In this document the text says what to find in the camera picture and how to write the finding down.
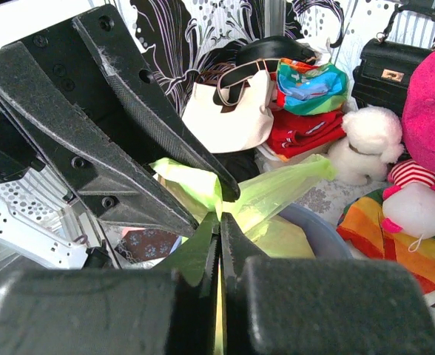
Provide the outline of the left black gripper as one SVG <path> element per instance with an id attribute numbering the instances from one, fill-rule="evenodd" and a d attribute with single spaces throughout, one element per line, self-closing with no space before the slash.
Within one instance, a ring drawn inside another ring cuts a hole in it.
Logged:
<path id="1" fill-rule="evenodd" d="M 197 221 L 140 165 L 147 134 L 166 157 L 236 180 L 189 131 L 112 5 L 0 50 L 0 110 L 102 223 L 191 236 Z"/>

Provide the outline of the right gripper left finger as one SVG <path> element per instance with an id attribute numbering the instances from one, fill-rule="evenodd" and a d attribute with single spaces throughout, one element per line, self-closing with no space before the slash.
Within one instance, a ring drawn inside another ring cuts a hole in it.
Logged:
<path id="1" fill-rule="evenodd" d="M 150 269 L 0 273 L 0 354 L 211 354 L 218 220 Z"/>

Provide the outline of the green plastic trash bag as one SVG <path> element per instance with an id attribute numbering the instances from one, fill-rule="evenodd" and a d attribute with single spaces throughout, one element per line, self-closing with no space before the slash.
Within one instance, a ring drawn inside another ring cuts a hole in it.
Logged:
<path id="1" fill-rule="evenodd" d="M 199 227 L 160 264 L 179 279 L 170 354 L 253 354 L 253 261 L 313 257 L 306 236 L 279 214 L 324 178 L 334 176 L 328 159 L 303 162 L 240 183 L 240 197 L 227 202 L 215 173 L 169 158 L 152 164 L 199 221 Z"/>

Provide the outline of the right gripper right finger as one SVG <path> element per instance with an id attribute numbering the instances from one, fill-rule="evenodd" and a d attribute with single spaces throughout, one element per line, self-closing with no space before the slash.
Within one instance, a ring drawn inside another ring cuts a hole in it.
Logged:
<path id="1" fill-rule="evenodd" d="M 435 354 L 435 325 L 400 264 L 271 258 L 220 222 L 225 354 Z"/>

